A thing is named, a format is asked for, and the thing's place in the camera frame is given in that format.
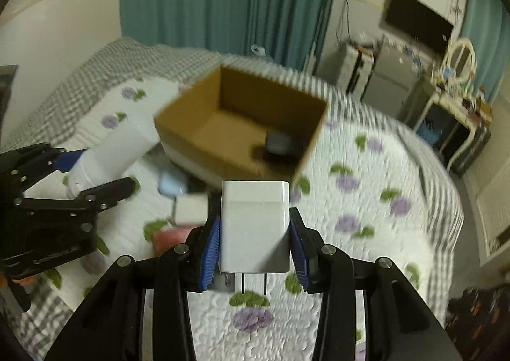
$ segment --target pink object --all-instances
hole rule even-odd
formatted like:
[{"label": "pink object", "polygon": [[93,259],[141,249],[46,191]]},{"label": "pink object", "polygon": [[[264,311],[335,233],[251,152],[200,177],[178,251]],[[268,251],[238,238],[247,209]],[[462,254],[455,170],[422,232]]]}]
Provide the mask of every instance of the pink object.
[{"label": "pink object", "polygon": [[153,233],[152,248],[154,256],[159,256],[179,243],[184,243],[192,229],[193,227],[187,226],[160,230]]}]

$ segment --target floor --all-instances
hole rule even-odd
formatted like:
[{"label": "floor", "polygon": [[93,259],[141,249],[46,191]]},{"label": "floor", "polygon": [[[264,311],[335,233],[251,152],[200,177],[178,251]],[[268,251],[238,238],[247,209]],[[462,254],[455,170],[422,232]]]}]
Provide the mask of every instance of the floor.
[{"label": "floor", "polygon": [[455,246],[450,288],[450,297],[456,298],[462,295],[466,287],[490,287],[502,282],[502,279],[481,271],[475,218],[466,185],[460,177],[453,174],[450,176],[457,187],[464,210],[464,224]]}]

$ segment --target white cube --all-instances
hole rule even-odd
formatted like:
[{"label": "white cube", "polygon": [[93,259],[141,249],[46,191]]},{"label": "white cube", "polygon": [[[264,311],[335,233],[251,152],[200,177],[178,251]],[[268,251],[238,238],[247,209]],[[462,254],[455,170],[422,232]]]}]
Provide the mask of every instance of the white cube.
[{"label": "white cube", "polygon": [[224,181],[220,269],[230,273],[289,271],[289,183]]},{"label": "white cube", "polygon": [[208,217],[207,194],[178,195],[173,217],[178,226],[203,226]]}]

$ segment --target gray checkered blanket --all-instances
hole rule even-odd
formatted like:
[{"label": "gray checkered blanket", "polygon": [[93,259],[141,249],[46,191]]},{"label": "gray checkered blanket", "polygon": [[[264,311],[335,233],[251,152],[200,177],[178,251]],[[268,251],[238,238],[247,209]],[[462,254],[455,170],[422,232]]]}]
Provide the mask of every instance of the gray checkered blanket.
[{"label": "gray checkered blanket", "polygon": [[[161,76],[191,84],[221,64],[270,77],[326,99],[331,121],[352,121],[392,132],[401,139],[420,170],[428,205],[426,233],[434,251],[428,305],[443,322],[451,284],[453,248],[463,223],[455,186],[433,151],[409,128],[338,93],[334,87],[316,77],[257,58],[203,49],[170,48],[161,44],[147,47],[133,39],[121,38],[98,51],[64,80],[14,130],[0,152],[41,142],[58,146],[73,135],[77,122],[108,90],[133,77]],[[42,279],[31,287],[30,294],[32,307],[28,312],[16,315],[6,307],[4,316],[27,352],[43,359],[72,311]]]}]

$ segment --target purple flower pattern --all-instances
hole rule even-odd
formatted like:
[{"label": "purple flower pattern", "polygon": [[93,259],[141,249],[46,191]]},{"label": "purple flower pattern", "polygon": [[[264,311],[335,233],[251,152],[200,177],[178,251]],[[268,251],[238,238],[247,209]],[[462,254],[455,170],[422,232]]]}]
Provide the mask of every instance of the purple flower pattern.
[{"label": "purple flower pattern", "polygon": [[105,115],[103,119],[101,119],[101,125],[106,129],[115,129],[119,125],[119,119],[113,115]]},{"label": "purple flower pattern", "polygon": [[360,187],[360,182],[352,175],[339,175],[337,177],[337,188],[350,193]]},{"label": "purple flower pattern", "polygon": [[301,190],[298,187],[293,188],[289,193],[290,205],[296,205],[299,200],[301,200]]},{"label": "purple flower pattern", "polygon": [[232,317],[232,325],[239,331],[249,334],[266,328],[274,321],[274,316],[270,310],[260,307],[246,307]]},{"label": "purple flower pattern", "polygon": [[324,126],[329,129],[330,131],[332,131],[333,129],[337,128],[338,125],[340,125],[339,122],[335,122],[335,121],[326,121],[324,123]]},{"label": "purple flower pattern", "polygon": [[411,210],[411,202],[402,197],[398,196],[391,200],[391,211],[390,213],[394,216],[406,216]]},{"label": "purple flower pattern", "polygon": [[106,269],[105,257],[98,250],[81,257],[80,263],[85,272],[90,275],[99,275]]},{"label": "purple flower pattern", "polygon": [[184,93],[189,88],[190,88],[189,85],[179,85],[179,93]]},{"label": "purple flower pattern", "polygon": [[360,229],[360,221],[351,215],[343,215],[338,219],[338,223],[335,226],[336,231],[340,233],[353,233]]},{"label": "purple flower pattern", "polygon": [[136,90],[134,90],[132,87],[127,86],[124,87],[121,94],[124,99],[133,100],[136,96]]},{"label": "purple flower pattern", "polygon": [[154,309],[154,289],[147,291],[147,305],[150,309]]},{"label": "purple flower pattern", "polygon": [[379,139],[371,138],[367,141],[367,148],[380,154],[383,151],[383,143]]},{"label": "purple flower pattern", "polygon": [[366,359],[366,341],[356,345],[356,357],[354,361],[365,361]]}]

